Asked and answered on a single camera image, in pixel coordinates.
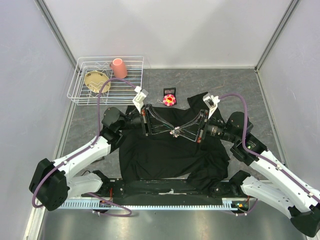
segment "cup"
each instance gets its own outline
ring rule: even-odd
[[[121,58],[116,58],[110,63],[110,68],[113,70],[114,76],[119,79],[124,79],[127,75],[127,67]]]

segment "dish rack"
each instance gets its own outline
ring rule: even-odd
[[[116,58],[124,61],[128,75],[124,78],[135,86],[142,87],[144,68],[143,56],[86,56],[80,57],[67,93],[67,97],[77,105],[97,105],[98,93],[91,91],[85,84],[85,75],[91,71],[106,74],[114,78],[110,63]],[[135,89],[122,81],[111,81],[108,91],[101,94],[100,105],[133,105],[136,96]]]

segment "pink cup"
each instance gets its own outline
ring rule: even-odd
[[[113,70],[114,76],[119,79],[124,79],[127,75],[127,68],[121,58],[116,58],[110,63],[110,68]]]

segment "robotic arm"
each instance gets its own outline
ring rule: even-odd
[[[84,146],[55,161],[51,162],[45,158],[39,162],[29,186],[32,193],[45,175],[64,163],[43,183],[36,195],[49,211],[57,209],[68,198],[98,192],[103,184],[110,181],[100,171],[93,171],[85,176],[75,177],[75,175],[95,160],[119,148],[124,141],[121,130],[142,129],[146,136],[169,132],[174,137],[181,136],[199,144],[208,136],[233,143],[230,149],[233,155],[263,174],[276,186],[274,188],[260,182],[249,173],[239,171],[230,179],[237,192],[258,198],[278,209],[305,235],[309,237],[316,235],[320,229],[320,191],[288,170],[250,133],[253,125],[249,119],[246,124],[246,135],[243,138],[244,113],[232,113],[227,122],[215,119],[212,115],[220,99],[207,94],[203,97],[203,101],[209,111],[201,110],[192,121],[174,127],[159,116],[152,105],[143,104],[147,94],[145,90],[137,94],[133,100],[137,110],[127,115],[115,107],[108,108],[104,113],[100,135]],[[70,156],[73,156],[73,159],[67,162],[66,159]]]

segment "black fabric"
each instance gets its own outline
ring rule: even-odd
[[[191,121],[201,109],[208,110],[201,93],[189,97],[189,109],[155,107],[155,111],[175,127]],[[129,106],[126,113],[135,109]],[[213,117],[222,119],[217,109]],[[175,178],[190,173],[187,183],[206,191],[228,177],[229,157],[221,141],[207,135],[202,144],[169,132],[144,136],[141,129],[123,130],[125,141],[119,149],[124,181]]]

